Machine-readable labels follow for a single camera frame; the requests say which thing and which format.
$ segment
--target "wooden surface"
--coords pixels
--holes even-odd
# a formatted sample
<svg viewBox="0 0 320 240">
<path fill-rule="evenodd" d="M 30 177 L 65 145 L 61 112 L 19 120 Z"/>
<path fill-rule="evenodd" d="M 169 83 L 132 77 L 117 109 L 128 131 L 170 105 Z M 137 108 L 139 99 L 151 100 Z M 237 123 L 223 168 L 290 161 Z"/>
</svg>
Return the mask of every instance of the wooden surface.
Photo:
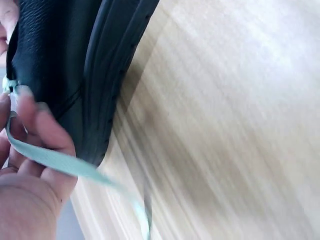
<svg viewBox="0 0 320 240">
<path fill-rule="evenodd" d="M 320 2 L 161 0 L 100 166 L 149 184 L 152 239 L 318 240 L 319 158 Z M 109 188 L 72 202 L 86 239 L 141 239 Z"/>
</svg>

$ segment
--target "light blue ribbon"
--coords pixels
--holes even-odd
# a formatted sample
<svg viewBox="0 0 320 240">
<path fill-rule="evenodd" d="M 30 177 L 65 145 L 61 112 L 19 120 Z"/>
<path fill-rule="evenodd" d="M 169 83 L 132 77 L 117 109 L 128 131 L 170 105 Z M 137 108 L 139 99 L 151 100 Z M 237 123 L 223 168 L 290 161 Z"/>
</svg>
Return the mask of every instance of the light blue ribbon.
<svg viewBox="0 0 320 240">
<path fill-rule="evenodd" d="M 113 187 L 118 192 L 122 193 L 126 198 L 128 198 L 140 223 L 143 239 L 150 239 L 150 224 L 147 210 L 132 194 L 126 190 L 123 185 L 115 180 L 110 179 L 108 176 L 101 174 L 99 171 L 97 171 L 94 165 L 82 159 L 54 150 L 33 146 L 13 138 L 10 134 L 10 121 L 11 118 L 16 116 L 17 113 L 15 111 L 11 111 L 5 130 L 9 142 L 17 152 L 48 168 L 76 177 L 86 177 L 96 182 Z"/>
</svg>

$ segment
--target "hand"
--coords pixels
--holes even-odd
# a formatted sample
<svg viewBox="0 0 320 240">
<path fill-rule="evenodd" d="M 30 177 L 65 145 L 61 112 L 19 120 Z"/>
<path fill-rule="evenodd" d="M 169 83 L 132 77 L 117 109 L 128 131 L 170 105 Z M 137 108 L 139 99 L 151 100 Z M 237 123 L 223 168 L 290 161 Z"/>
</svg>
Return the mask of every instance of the hand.
<svg viewBox="0 0 320 240">
<path fill-rule="evenodd" d="M 19 9 L 13 0 L 0 0 L 0 67 L 6 66 L 10 38 L 19 18 Z"/>
<path fill-rule="evenodd" d="M 26 86 L 17 88 L 17 118 L 10 132 L 20 141 L 75 156 L 70 136 L 45 104 L 36 104 Z M 10 114 L 10 98 L 0 95 L 0 128 Z M 40 165 L 19 154 L 0 133 L 0 234 L 8 240 L 55 239 L 57 218 L 77 178 Z"/>
</svg>

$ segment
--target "black bag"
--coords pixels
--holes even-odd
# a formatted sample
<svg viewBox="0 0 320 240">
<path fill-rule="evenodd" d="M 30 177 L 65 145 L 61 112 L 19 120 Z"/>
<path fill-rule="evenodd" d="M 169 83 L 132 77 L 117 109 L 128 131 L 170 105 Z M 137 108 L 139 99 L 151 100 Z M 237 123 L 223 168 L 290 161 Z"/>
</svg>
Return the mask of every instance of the black bag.
<svg viewBox="0 0 320 240">
<path fill-rule="evenodd" d="M 159 0 L 20 0 L 7 78 L 27 85 L 98 166 L 116 100 Z"/>
</svg>

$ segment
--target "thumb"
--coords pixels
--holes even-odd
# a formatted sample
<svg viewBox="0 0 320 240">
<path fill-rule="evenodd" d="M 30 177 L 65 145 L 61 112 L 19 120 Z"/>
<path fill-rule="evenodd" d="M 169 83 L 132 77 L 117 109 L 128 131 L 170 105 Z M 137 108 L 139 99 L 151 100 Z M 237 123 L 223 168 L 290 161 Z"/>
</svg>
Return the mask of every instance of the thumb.
<svg viewBox="0 0 320 240">
<path fill-rule="evenodd" d="M 0 0 L 0 23 L 6 31 L 6 39 L 10 40 L 19 18 L 18 6 L 13 0 Z"/>
</svg>

